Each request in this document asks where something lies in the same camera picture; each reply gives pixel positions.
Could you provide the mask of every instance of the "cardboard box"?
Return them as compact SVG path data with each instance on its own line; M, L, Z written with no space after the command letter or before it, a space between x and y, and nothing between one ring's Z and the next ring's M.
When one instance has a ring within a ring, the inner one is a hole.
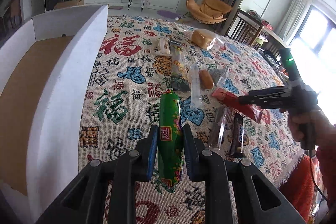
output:
M73 6L79 6L79 5L84 5L84 0L68 0L64 2L59 2L55 5L54 10L67 8L67 7L73 7Z
M0 163L1 179L24 195L34 114L45 84L72 38L36 41L14 69L0 97L0 138L6 140L0 144L0 158L6 159Z
M78 174L81 113L107 18L107 5L50 10L0 47L0 180L32 223Z

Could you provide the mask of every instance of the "metal screw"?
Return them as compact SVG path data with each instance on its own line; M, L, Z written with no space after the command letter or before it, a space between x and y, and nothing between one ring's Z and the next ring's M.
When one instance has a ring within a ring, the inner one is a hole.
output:
M100 165L100 160L94 159L94 160L90 161L90 165L92 167L96 167L96 166Z
M206 157L209 157L209 156L212 155L212 151L209 150L209 149L204 149L204 150L202 150L202 155L206 156Z
M139 155L139 151L138 150L131 150L131 151L128 152L128 154L131 157L136 157L137 155Z
M244 165L244 166L250 166L251 161L249 159L242 159L241 164Z

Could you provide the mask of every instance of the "person's arm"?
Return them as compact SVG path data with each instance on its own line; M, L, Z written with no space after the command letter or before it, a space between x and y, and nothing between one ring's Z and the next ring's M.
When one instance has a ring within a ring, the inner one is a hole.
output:
M316 155L320 162L323 184L328 192L328 206L336 200L336 128L329 122L321 110L313 110L302 115L288 117L288 126L294 140L301 141L303 133L299 124L311 122L316 131Z

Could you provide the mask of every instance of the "blanket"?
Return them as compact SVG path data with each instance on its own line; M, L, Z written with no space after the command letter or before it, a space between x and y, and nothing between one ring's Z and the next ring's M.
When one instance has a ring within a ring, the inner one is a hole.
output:
M225 88L244 95L249 90L280 86L282 82L253 48L221 37L221 50L205 51L188 40L188 26L145 17L108 17L106 37L88 82L79 130L79 171L92 159L115 160L146 138L158 124L162 92L170 87L171 59L157 56L160 37L180 41L187 67L193 59L207 68L230 66ZM179 92L182 122L195 138L207 143L220 103L202 91L201 108L190 109L190 92ZM219 154L228 160L235 110L230 109ZM244 118L244 153L277 187L295 168L302 155L287 127L287 115L263 110L260 124ZM105 204L104 222L109 200ZM136 218L140 224L203 223L205 183L190 182L184 166L181 182L169 189L155 167L148 183L136 183Z

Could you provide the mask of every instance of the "hand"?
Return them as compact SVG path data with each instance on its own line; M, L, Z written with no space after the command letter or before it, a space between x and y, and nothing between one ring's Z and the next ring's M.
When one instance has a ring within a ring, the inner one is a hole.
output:
M300 142L303 139L299 125L310 122L315 127L316 145L321 148L336 145L336 128L329 122L322 110L312 110L297 116L288 116L288 127L295 141Z

